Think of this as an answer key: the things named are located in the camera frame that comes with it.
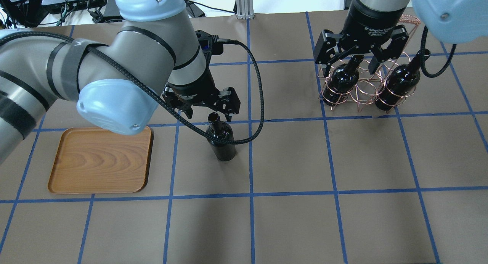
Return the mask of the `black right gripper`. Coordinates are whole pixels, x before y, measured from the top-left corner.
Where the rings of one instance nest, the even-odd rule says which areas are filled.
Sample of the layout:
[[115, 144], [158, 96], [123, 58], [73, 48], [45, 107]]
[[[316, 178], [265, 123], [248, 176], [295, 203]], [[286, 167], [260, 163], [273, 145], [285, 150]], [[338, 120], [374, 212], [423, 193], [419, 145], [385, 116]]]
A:
[[369, 74], [375, 74], [383, 62], [398, 58], [409, 34], [399, 24], [409, 0], [352, 0], [343, 29], [335, 34], [324, 29], [315, 44], [316, 64], [322, 64], [323, 78], [331, 65], [350, 55], [373, 54]]

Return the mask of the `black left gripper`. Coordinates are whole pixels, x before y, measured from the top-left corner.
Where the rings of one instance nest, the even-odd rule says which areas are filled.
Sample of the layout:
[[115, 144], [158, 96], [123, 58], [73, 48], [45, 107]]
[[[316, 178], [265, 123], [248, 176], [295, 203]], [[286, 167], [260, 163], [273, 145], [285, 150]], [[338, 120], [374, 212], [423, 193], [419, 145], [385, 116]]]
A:
[[223, 43], [218, 35], [195, 31], [197, 49], [191, 59], [174, 67], [162, 97], [173, 109], [180, 110], [188, 119], [193, 118], [192, 106], [205, 106], [223, 113], [226, 122], [239, 114], [241, 101], [234, 88], [218, 90], [209, 69], [211, 57], [223, 53]]

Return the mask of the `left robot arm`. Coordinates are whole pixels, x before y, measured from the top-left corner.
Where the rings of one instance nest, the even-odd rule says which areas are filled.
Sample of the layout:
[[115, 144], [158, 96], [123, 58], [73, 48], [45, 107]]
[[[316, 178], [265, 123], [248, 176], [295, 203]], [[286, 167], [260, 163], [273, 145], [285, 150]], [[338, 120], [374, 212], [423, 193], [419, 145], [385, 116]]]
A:
[[192, 106], [239, 113], [233, 88], [209, 69], [216, 36], [194, 31], [184, 0], [116, 0], [124, 24], [111, 45], [31, 29], [1, 31], [1, 162], [57, 100], [121, 135], [140, 133], [158, 105], [178, 120]]

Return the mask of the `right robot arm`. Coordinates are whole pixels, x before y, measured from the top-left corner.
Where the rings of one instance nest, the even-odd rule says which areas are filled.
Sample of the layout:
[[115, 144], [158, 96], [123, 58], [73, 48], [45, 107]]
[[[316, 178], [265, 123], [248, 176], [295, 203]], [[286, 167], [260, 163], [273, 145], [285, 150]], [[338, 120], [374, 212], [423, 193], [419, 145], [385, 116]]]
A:
[[368, 70], [397, 59], [409, 35], [399, 24], [408, 3], [439, 41], [460, 44], [488, 34], [487, 0], [352, 0], [340, 33], [324, 30], [314, 47], [316, 64], [330, 69], [338, 60], [356, 54], [373, 54]]

